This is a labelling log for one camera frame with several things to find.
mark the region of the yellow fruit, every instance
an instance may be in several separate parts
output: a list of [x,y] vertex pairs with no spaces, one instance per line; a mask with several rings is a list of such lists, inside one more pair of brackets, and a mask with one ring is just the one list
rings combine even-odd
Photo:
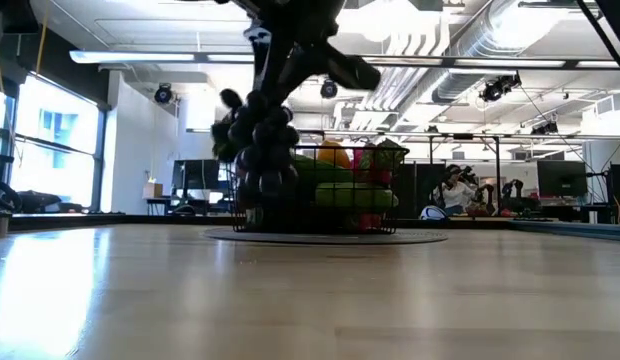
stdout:
[[317,160],[335,164],[346,169],[350,168],[350,158],[348,157],[346,150],[341,148],[341,145],[334,141],[326,140],[321,144],[321,148],[317,154]]

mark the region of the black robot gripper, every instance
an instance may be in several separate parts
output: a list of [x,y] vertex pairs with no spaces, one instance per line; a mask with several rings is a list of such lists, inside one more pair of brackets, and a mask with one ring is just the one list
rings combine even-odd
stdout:
[[232,1],[252,19],[244,36],[254,52],[253,90],[266,97],[268,107],[281,105],[312,75],[327,74],[348,89],[374,90],[379,84],[377,69],[328,44],[337,34],[335,19],[345,0]]

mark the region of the computer monitor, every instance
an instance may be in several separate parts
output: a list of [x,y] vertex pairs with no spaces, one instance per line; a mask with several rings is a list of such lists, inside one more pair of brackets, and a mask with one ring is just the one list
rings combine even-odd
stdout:
[[219,162],[216,160],[177,160],[172,170],[176,189],[206,190],[219,187]]
[[586,164],[580,161],[538,161],[539,196],[583,196],[588,193]]

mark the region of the black wire basket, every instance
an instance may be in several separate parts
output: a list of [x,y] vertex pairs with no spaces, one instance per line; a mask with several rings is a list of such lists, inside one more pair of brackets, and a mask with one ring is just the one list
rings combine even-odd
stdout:
[[397,169],[407,149],[401,147],[297,146],[292,167],[296,179],[276,196],[246,200],[245,173],[228,167],[238,232],[297,234],[392,234],[399,204]]

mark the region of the wall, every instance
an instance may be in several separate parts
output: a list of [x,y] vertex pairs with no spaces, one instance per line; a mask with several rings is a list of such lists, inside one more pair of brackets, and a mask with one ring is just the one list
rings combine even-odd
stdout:
[[142,199],[147,173],[170,193],[178,153],[177,119],[112,72],[104,149],[103,211],[145,214]]
[[179,104],[179,142],[177,155],[180,159],[213,159],[210,132],[187,132],[187,128],[209,129],[214,122],[215,108],[205,107],[206,102],[191,96]]

